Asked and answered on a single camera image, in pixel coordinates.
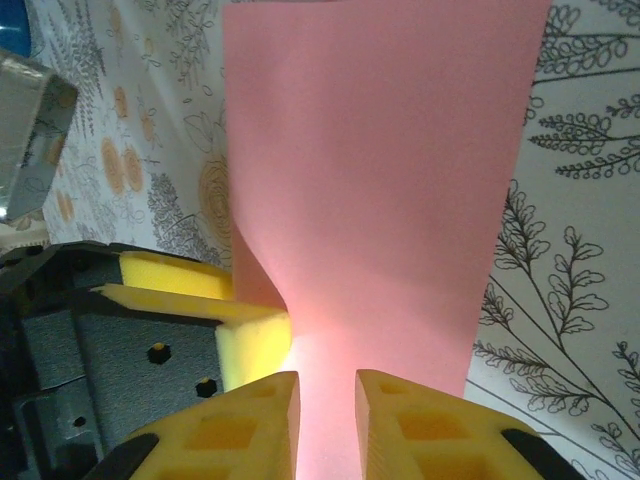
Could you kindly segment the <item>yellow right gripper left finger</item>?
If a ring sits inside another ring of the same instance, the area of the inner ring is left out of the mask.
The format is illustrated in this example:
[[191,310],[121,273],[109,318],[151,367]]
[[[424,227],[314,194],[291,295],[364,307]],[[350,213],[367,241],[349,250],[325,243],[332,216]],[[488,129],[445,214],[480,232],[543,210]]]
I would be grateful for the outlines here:
[[279,372],[134,431],[89,479],[294,479],[295,371]]

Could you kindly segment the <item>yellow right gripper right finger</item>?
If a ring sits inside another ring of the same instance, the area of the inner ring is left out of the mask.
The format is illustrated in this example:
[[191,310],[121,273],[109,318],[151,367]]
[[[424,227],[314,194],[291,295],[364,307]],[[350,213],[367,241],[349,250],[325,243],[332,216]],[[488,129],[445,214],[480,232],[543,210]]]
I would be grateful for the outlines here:
[[381,371],[357,371],[355,417],[365,479],[580,476],[520,420]]

